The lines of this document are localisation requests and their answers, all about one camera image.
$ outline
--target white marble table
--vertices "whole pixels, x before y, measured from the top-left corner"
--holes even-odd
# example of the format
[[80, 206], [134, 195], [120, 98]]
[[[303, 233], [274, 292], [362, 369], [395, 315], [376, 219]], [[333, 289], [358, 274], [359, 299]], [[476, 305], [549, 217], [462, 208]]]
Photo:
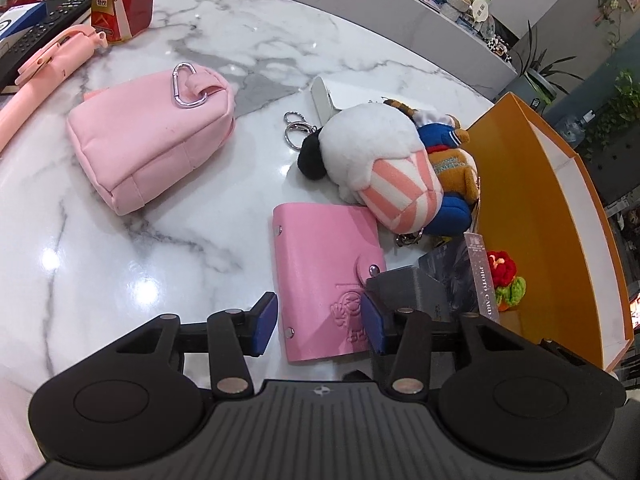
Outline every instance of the white marble table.
[[[76, 161], [65, 120], [84, 92], [166, 70], [210, 66], [237, 89], [238, 127], [199, 170], [139, 212], [118, 217]], [[0, 162], [0, 374], [35, 389], [163, 312], [182, 322], [249, 308], [274, 290], [271, 212], [283, 202], [340, 203], [304, 179], [282, 115], [316, 120], [318, 75], [428, 102], [469, 126], [491, 103], [429, 61], [364, 28], [289, 0], [155, 0], [149, 30], [94, 57], [25, 124]], [[96, 120], [108, 121], [117, 110]], [[393, 246], [390, 268], [419, 250]], [[338, 378], [363, 356], [289, 365], [274, 332], [249, 359], [255, 382]], [[207, 384], [204, 356], [185, 372]]]

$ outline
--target embossed logo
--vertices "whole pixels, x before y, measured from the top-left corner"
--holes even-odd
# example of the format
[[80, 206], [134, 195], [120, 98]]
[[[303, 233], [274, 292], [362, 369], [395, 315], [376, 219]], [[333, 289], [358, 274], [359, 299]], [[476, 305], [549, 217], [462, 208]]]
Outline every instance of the embossed logo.
[[324, 386], [324, 384], [322, 386], [316, 386], [314, 388], [314, 393], [317, 396], [324, 397], [325, 395], [329, 395], [331, 393], [331, 388], [329, 388], [328, 386]]
[[357, 292], [350, 290], [341, 295], [340, 299], [332, 304], [331, 313], [336, 325], [346, 329], [349, 343], [366, 340], [367, 334], [360, 319], [360, 295]]

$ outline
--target popcorn plush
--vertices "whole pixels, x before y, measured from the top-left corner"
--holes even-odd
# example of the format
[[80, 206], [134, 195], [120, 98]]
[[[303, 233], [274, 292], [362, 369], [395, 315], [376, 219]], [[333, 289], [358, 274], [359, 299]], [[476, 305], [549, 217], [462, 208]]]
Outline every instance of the popcorn plush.
[[395, 234], [418, 232], [437, 215], [442, 186], [414, 122], [385, 104], [342, 110], [305, 138], [300, 171], [328, 175], [345, 202], [367, 205]]

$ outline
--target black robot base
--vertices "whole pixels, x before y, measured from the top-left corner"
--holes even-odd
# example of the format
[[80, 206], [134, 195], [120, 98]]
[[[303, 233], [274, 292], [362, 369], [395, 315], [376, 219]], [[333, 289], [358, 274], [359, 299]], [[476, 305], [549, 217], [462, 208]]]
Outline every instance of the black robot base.
[[[181, 325], [164, 314], [52, 378], [30, 424], [47, 463], [34, 480], [638, 478], [640, 403], [553, 342], [475, 314], [434, 322], [367, 282], [374, 377], [265, 381], [244, 356], [276, 325], [267, 292], [248, 312]], [[209, 355], [212, 388], [182, 374]], [[455, 373], [430, 389], [433, 352]]]

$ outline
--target green plant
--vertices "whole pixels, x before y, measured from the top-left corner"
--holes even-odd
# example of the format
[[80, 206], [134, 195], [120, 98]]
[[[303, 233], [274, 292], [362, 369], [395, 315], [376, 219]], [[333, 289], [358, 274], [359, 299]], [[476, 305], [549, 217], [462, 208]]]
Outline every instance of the green plant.
[[622, 24], [622, 13], [626, 12], [620, 6], [618, 0], [598, 0], [598, 10], [600, 15], [595, 20], [596, 27], [603, 23], [612, 25], [613, 30], [607, 32], [607, 43], [611, 47], [611, 51], [615, 51], [620, 44], [620, 25]]
[[596, 149], [606, 149], [612, 137], [624, 132], [640, 120], [640, 82], [630, 70], [622, 70], [616, 77], [615, 94], [598, 111], [587, 126], [584, 142], [578, 153], [591, 160]]
[[542, 62], [543, 62], [543, 59], [545, 58], [545, 54], [548, 49], [546, 48], [545, 50], [542, 51], [542, 54], [540, 54], [539, 57], [536, 57], [538, 55], [538, 30], [535, 27], [533, 28], [531, 27], [531, 23], [529, 20], [527, 20], [527, 26], [529, 27], [529, 33], [527, 35], [527, 41], [529, 42], [529, 54], [527, 55], [527, 61], [523, 62], [522, 58], [520, 57], [520, 54], [516, 50], [514, 50], [514, 52], [516, 53], [516, 56], [518, 56], [518, 58], [520, 59], [520, 76], [525, 75], [528, 69], [535, 70], [542, 77], [544, 77], [549, 82], [549, 84], [555, 86], [559, 91], [563, 92], [564, 94], [568, 94], [569, 92], [565, 90], [562, 86], [560, 86], [558, 83], [554, 81], [549, 81], [549, 76], [553, 76], [555, 74], [565, 74], [575, 79], [579, 79], [580, 81], [584, 81], [584, 79], [581, 78], [579, 75], [575, 75], [571, 72], [566, 72], [565, 70], [558, 70], [556, 67], [556, 65], [560, 63], [564, 63], [567, 61], [571, 61], [572, 59], [575, 59], [575, 56], [562, 57], [561, 59], [556, 59], [554, 62], [549, 63], [548, 65], [542, 67]]

